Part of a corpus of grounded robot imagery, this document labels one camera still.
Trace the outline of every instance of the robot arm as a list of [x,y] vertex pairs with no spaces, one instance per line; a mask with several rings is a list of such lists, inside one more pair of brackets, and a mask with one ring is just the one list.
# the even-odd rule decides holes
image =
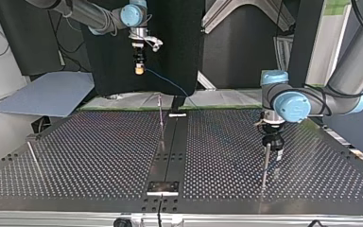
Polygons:
[[301,122],[310,114],[351,114],[363,110],[363,27],[356,32],[326,87],[288,85],[286,72],[262,76],[264,121],[269,124]]
[[93,34],[117,34],[118,29],[129,28],[134,48],[135,73],[144,74],[146,62],[146,44],[156,52],[163,42],[156,37],[148,36],[147,1],[130,0],[130,3],[121,9],[109,11],[87,0],[26,0],[28,3],[41,8],[53,9],[88,26]]

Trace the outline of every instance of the metal plate with holes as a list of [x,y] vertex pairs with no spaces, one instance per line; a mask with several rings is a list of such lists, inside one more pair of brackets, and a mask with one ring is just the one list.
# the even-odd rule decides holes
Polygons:
[[263,191],[259,113],[189,112],[178,212],[363,215],[363,162],[310,120],[287,125],[283,159],[271,154]]
[[82,112],[0,163],[0,209],[141,211],[161,129],[156,112]]
[[[0,162],[0,211],[363,216],[363,162],[309,120],[261,190],[259,113],[190,111],[164,137],[157,112],[77,113],[32,144],[39,162],[26,146]],[[160,181],[178,196],[148,196]]]

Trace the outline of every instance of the green tape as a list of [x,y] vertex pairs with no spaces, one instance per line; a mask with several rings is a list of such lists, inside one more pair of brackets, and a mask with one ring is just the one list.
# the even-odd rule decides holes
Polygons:
[[350,0],[327,0],[324,16],[343,15],[344,8],[350,3]]

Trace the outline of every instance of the metal rod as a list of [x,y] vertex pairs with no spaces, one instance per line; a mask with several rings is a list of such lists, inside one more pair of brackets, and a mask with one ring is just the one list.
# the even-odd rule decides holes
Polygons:
[[353,40],[342,56],[328,81],[328,86],[343,94],[363,92],[363,27],[355,33]]
[[267,146],[265,147],[265,163],[264,163],[264,176],[262,178],[262,189],[265,189],[267,187],[269,156],[270,156],[270,144],[267,144]]
[[[49,1],[50,4],[42,3],[42,0],[26,0],[28,3],[39,7],[48,7],[48,5],[52,6],[52,0]],[[77,0],[73,1],[72,9],[70,9],[64,1],[60,1],[60,3],[53,8],[63,14],[66,18],[72,18],[78,22],[83,23],[84,25],[96,29],[101,30],[108,26],[108,15],[105,12],[108,12],[106,9],[101,8],[95,4],[92,4],[86,0]],[[112,23],[107,27],[105,32],[112,32],[115,30],[115,27]]]
[[32,145],[31,145],[31,143],[29,141],[27,141],[27,145],[28,145],[28,148],[29,148],[29,150],[31,152],[31,155],[32,155],[32,158],[33,158],[34,162],[38,163],[37,157],[35,156],[35,153],[34,153],[34,149],[33,149]]

